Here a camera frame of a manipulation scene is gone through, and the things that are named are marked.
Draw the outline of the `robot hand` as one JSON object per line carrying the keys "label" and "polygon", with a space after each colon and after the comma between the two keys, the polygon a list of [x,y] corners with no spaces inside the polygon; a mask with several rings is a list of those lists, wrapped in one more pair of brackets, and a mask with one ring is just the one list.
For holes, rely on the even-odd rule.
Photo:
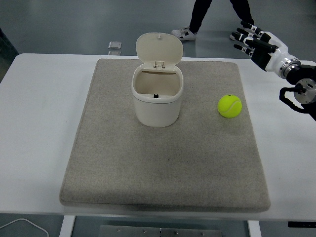
{"label": "robot hand", "polygon": [[231,38],[239,44],[234,48],[250,56],[251,60],[262,70],[274,72],[285,79],[288,72],[301,62],[288,53],[288,47],[271,32],[241,21],[241,28],[232,32]]}

